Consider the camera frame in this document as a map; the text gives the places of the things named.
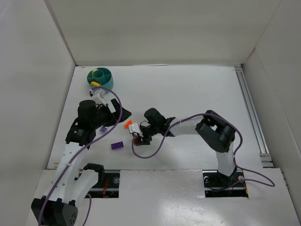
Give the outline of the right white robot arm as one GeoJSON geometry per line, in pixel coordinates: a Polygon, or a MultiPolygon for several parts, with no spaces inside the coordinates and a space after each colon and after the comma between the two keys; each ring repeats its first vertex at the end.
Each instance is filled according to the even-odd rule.
{"type": "Polygon", "coordinates": [[[144,113],[147,126],[140,125],[141,133],[134,139],[134,145],[150,145],[152,137],[161,134],[164,137],[197,135],[213,149],[218,162],[218,172],[226,177],[236,170],[233,154],[233,142],[236,131],[219,114],[208,110],[187,119],[166,118],[157,109],[151,108],[144,113]]]}

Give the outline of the purple long lego brick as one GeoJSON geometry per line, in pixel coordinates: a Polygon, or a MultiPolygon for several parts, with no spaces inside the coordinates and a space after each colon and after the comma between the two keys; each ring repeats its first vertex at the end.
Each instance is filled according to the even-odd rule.
{"type": "Polygon", "coordinates": [[[111,144],[112,150],[118,150],[124,148],[124,143],[122,141],[111,144]]]}

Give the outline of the yellow lego brick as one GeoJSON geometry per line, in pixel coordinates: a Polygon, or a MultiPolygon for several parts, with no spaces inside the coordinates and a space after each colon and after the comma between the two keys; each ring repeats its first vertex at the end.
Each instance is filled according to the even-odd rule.
{"type": "Polygon", "coordinates": [[[101,86],[100,83],[95,82],[95,81],[92,81],[92,82],[91,82],[91,85],[92,85],[92,86],[101,86]]]}

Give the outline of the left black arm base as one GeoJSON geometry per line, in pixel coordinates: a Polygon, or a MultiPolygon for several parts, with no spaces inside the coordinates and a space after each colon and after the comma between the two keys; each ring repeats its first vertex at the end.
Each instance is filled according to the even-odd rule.
{"type": "MultiPolygon", "coordinates": [[[[103,165],[88,163],[83,170],[93,170],[98,173],[98,182],[89,190],[91,198],[118,198],[119,197],[119,170],[105,170],[103,165]]],[[[82,171],[74,178],[79,179],[82,171]]]]}

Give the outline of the small purple square lego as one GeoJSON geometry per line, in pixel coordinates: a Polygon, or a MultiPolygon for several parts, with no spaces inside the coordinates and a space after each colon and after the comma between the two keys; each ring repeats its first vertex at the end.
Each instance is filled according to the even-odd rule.
{"type": "Polygon", "coordinates": [[[108,131],[108,128],[107,128],[107,127],[102,126],[102,127],[100,128],[100,133],[102,133],[102,134],[105,134],[107,131],[108,131]]]}

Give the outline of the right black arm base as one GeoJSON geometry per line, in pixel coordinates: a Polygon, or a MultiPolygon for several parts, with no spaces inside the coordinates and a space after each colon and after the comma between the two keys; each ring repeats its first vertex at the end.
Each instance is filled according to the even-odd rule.
{"type": "Polygon", "coordinates": [[[238,182],[239,179],[244,179],[241,170],[234,172],[230,177],[219,173],[217,170],[204,170],[202,174],[206,198],[248,198],[245,182],[238,182]]]}

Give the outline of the brown lego plate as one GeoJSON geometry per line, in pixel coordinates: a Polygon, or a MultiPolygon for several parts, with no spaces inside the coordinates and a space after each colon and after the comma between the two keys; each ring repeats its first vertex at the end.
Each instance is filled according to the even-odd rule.
{"type": "Polygon", "coordinates": [[[135,137],[134,138],[134,145],[139,146],[142,143],[142,139],[140,137],[135,137]]]}

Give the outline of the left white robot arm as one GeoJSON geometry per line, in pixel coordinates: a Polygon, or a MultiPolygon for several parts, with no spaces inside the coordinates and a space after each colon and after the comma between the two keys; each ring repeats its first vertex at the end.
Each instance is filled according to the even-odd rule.
{"type": "Polygon", "coordinates": [[[80,165],[91,144],[97,141],[96,130],[102,126],[112,131],[131,113],[124,109],[119,99],[112,99],[115,109],[94,100],[79,103],[78,116],[66,136],[63,156],[56,169],[55,178],[41,198],[32,201],[31,209],[40,226],[72,226],[78,217],[78,205],[90,189],[105,180],[103,165],[80,165]]]}

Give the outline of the red orange lego piece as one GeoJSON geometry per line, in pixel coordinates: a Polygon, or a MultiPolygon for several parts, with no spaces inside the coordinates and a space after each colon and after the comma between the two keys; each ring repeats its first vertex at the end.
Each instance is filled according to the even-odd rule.
{"type": "Polygon", "coordinates": [[[125,128],[128,128],[130,125],[132,125],[133,122],[130,120],[130,121],[127,121],[125,124],[124,124],[124,127],[125,128]]]}

